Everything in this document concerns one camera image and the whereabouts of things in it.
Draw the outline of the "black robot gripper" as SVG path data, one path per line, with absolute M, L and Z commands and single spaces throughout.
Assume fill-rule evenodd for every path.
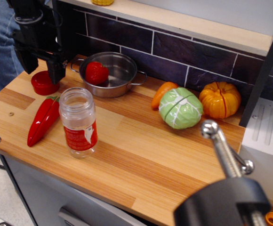
M 51 0 L 8 0 L 14 10 L 15 53 L 23 69 L 31 74 L 38 67 L 38 59 L 47 61 L 48 74 L 53 84 L 65 77 L 68 63 L 66 51 L 57 42 L 63 19 Z

